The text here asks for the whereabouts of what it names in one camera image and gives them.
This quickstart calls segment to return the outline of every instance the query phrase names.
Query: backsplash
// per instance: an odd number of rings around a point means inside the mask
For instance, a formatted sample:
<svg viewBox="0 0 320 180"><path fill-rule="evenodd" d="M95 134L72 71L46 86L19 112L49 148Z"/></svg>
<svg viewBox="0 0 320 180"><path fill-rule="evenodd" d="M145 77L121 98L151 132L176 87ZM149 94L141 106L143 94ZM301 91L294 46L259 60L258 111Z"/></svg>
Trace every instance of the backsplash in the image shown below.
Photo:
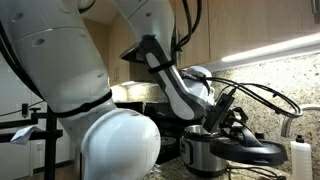
<svg viewBox="0 0 320 180"><path fill-rule="evenodd" d="M320 104L320 54L271 61L250 65L232 70L213 73L215 77L227 78L237 82L259 83L271 87L291 98L298 105ZM213 83L215 97L225 85ZM261 93L268 100L283 106L283 102ZM240 106L247 113L248 126L253 132L265 133L268 140L282 143L286 146L289 161L279 166L279 169L291 172L290 141L297 134L302 134L305 141L312 146L314 179L320 179L320 112L306 111L304 116L295 119L291 125L290 137L280 137L282 115L276 115L273 110L259 104L240 91L234 95L234 106ZM128 88L129 101L160 101L166 97L158 86L139 86Z"/></svg>

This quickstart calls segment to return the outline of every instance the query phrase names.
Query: kitchen counter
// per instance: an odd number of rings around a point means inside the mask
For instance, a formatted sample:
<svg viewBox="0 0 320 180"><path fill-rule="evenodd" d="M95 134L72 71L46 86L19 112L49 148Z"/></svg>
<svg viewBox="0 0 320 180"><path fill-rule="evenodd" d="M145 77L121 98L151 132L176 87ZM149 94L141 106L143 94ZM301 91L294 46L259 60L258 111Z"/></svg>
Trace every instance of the kitchen counter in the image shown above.
<svg viewBox="0 0 320 180"><path fill-rule="evenodd" d="M229 162L230 165L233 166L240 166L240 167L250 167L249 165ZM262 167L268 170L271 170L272 172L275 172L278 176L285 176L287 177L287 180L291 180L291 176L288 173L285 173L283 171L270 168L270 167ZM179 159L173 159L171 161L168 161L164 164L161 164L160 173L149 173L147 174L142 180L178 180L178 179L187 179L187 180L205 180L205 178L200 178L192 173L190 173L185 166L183 165L183 162ZM262 175L253 173L248 170L232 170L231 174L232 180L252 180L252 179L258 179L258 180L265 180L267 178L263 178ZM223 176L217 177L217 178L211 178L212 180L229 180L228 173L225 173Z"/></svg>

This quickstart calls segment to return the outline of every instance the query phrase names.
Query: white cylinder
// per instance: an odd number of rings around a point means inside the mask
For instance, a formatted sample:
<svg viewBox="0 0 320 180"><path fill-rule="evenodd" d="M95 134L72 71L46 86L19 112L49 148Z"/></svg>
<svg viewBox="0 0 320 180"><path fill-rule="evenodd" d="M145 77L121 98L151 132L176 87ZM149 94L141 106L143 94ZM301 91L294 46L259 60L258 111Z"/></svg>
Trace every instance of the white cylinder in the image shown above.
<svg viewBox="0 0 320 180"><path fill-rule="evenodd" d="M293 179L312 180L312 161L310 144L297 141L291 141L290 144L292 152Z"/></svg>

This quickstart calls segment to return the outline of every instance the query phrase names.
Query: wooden cabinet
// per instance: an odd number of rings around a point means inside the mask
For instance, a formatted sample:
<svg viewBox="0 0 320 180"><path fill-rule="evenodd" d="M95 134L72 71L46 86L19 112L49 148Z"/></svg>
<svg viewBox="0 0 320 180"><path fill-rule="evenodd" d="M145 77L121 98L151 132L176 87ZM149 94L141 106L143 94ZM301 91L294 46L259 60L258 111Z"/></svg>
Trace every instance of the wooden cabinet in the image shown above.
<svg viewBox="0 0 320 180"><path fill-rule="evenodd" d="M175 0L173 9L176 18L178 38L188 34L186 14L182 0ZM188 0L192 23L197 15L197 1ZM186 68L192 65L200 65L210 61L208 0L202 0L202 15L198 28L193 33L191 40L182 48L181 56L178 56L177 67Z"/></svg>
<svg viewBox="0 0 320 180"><path fill-rule="evenodd" d="M109 26L89 19L83 19L83 22L107 67L109 62Z"/></svg>
<svg viewBox="0 0 320 180"><path fill-rule="evenodd" d="M309 1L210 0L211 60L319 32Z"/></svg>
<svg viewBox="0 0 320 180"><path fill-rule="evenodd" d="M120 54L130 46L129 26L118 14L110 25L109 33L109 76L110 86L129 80L129 62L121 60Z"/></svg>
<svg viewBox="0 0 320 180"><path fill-rule="evenodd" d="M153 82L147 66L144 64L130 63L120 59L120 55L130 46L135 44L137 39L124 20L118 14L110 25L109 34L109 76L110 86L118 85L127 81Z"/></svg>

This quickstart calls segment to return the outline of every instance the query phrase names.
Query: stainless steel rice cooker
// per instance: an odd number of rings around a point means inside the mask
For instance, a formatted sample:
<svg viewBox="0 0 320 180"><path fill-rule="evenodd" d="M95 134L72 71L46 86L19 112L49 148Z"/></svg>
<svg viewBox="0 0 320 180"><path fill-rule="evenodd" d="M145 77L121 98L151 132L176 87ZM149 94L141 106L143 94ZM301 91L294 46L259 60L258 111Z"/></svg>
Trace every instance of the stainless steel rice cooker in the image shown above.
<svg viewBox="0 0 320 180"><path fill-rule="evenodd" d="M213 136L202 125L193 125L185 128L180 139L180 157L187 169L199 177L217 177L227 168L225 159L210 153Z"/></svg>

